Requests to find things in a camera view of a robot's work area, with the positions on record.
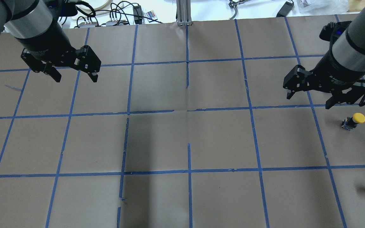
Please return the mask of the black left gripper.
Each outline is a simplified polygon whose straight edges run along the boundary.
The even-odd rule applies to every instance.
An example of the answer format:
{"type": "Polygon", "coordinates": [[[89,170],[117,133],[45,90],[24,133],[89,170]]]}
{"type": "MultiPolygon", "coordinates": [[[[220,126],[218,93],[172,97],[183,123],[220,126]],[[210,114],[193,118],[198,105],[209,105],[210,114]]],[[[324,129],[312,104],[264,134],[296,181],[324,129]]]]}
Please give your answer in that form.
{"type": "Polygon", "coordinates": [[[62,75],[56,67],[70,67],[88,74],[93,83],[98,81],[100,58],[88,45],[74,48],[56,21],[13,22],[13,36],[23,45],[20,57],[33,72],[43,72],[59,83],[62,75]]]}

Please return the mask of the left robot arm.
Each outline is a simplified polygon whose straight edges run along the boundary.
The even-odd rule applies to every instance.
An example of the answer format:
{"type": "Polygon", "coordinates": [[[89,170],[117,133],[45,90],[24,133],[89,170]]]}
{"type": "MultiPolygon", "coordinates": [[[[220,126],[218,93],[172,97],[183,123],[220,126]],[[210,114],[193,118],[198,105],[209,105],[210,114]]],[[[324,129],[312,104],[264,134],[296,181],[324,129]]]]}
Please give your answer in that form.
{"type": "Polygon", "coordinates": [[[59,17],[81,12],[82,0],[0,0],[0,34],[7,29],[24,47],[21,59],[35,73],[61,81],[57,67],[85,72],[95,83],[101,61],[88,45],[74,48],[58,23],[59,17]]]}

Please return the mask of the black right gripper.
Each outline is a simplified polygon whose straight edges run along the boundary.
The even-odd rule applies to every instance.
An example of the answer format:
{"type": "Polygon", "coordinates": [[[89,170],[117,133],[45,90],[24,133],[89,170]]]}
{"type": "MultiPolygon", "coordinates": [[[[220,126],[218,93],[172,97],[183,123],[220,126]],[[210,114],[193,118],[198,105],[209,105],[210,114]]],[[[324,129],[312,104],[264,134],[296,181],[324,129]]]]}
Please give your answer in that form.
{"type": "Polygon", "coordinates": [[[328,110],[339,103],[354,104],[365,94],[365,71],[352,71],[341,66],[332,54],[325,54],[316,67],[307,71],[304,66],[296,65],[285,76],[283,88],[290,100],[296,92],[319,91],[330,93],[325,102],[328,110]]]}

